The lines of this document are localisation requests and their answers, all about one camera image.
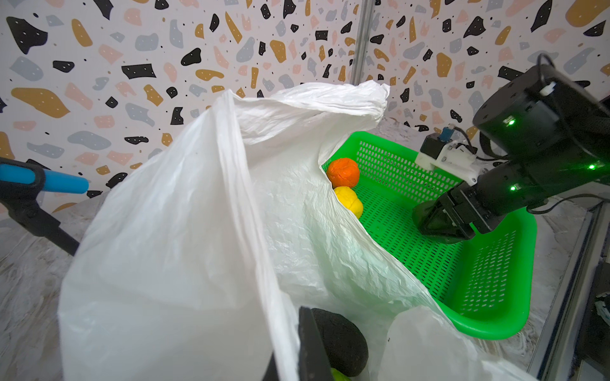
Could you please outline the white plastic bag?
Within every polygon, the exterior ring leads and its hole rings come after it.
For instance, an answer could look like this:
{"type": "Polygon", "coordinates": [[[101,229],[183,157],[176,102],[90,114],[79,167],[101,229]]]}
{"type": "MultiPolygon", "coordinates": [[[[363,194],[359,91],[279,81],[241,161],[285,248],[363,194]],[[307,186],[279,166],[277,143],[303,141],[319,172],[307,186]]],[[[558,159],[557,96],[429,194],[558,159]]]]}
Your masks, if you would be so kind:
{"type": "Polygon", "coordinates": [[[526,380],[459,333],[336,198],[322,164],[389,87],[231,92],[106,197],[62,283],[66,380],[299,377],[298,310],[364,333],[365,379],[526,380]]]}

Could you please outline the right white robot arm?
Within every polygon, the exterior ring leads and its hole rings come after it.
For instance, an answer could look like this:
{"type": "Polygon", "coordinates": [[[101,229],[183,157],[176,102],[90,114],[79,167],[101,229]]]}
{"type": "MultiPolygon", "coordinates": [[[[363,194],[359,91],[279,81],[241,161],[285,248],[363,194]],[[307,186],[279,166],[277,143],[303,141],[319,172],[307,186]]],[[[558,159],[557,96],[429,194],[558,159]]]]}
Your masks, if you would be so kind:
{"type": "Polygon", "coordinates": [[[416,206],[419,232],[454,244],[495,230],[507,214],[546,214],[550,197],[609,178],[609,111],[540,54],[476,112],[475,152],[467,133],[448,125],[428,135],[417,165],[459,178],[434,201],[416,206]]]}

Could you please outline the orange tangerine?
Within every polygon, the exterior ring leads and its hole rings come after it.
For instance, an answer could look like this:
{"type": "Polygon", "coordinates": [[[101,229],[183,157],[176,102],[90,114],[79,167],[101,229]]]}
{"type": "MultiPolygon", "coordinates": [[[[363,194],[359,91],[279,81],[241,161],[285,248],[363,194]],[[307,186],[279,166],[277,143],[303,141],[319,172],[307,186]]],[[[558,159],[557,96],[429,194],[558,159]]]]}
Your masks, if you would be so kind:
{"type": "Polygon", "coordinates": [[[356,161],[349,158],[334,160],[326,170],[333,188],[355,187],[360,179],[360,169],[356,161]]]}

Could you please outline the dark brown avocado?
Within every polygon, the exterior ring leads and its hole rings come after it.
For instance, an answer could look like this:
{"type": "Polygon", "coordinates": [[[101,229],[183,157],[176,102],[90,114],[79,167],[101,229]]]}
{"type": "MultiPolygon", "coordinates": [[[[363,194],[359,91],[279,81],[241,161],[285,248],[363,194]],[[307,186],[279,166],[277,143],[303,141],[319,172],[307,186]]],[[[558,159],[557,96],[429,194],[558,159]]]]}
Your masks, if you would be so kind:
{"type": "Polygon", "coordinates": [[[369,347],[359,328],[341,314],[318,308],[311,311],[330,366],[347,377],[362,374],[369,360],[369,347]]]}

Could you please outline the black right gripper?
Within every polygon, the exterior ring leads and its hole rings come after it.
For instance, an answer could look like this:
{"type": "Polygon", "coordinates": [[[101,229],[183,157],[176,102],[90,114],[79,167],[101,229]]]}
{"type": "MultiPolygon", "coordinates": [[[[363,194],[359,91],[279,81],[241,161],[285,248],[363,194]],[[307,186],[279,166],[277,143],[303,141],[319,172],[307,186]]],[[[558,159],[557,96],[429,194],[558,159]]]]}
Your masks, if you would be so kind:
{"type": "Polygon", "coordinates": [[[421,203],[412,210],[419,232],[432,241],[456,244],[470,235],[496,229],[525,231],[529,217],[529,168],[507,162],[478,177],[470,186],[461,183],[437,201],[421,203]]]}

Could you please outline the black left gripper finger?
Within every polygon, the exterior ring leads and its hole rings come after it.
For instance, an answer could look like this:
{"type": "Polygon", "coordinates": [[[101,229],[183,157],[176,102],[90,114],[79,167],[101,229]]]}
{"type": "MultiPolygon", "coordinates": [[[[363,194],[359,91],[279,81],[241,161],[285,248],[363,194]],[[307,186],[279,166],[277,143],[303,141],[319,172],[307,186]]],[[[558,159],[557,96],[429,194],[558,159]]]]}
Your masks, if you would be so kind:
{"type": "Polygon", "coordinates": [[[299,318],[298,380],[333,381],[330,361],[324,349],[312,309],[304,306],[300,307],[299,318]]]}

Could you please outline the yellow lemon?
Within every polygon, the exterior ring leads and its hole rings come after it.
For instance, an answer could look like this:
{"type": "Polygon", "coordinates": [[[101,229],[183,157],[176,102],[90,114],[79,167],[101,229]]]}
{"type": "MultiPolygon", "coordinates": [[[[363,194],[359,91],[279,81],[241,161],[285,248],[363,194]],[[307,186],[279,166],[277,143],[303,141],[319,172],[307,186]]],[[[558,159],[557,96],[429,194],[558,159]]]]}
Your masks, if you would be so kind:
{"type": "Polygon", "coordinates": [[[350,187],[336,187],[334,192],[338,201],[340,201],[346,209],[351,211],[357,218],[362,217],[364,205],[354,190],[350,187]]]}

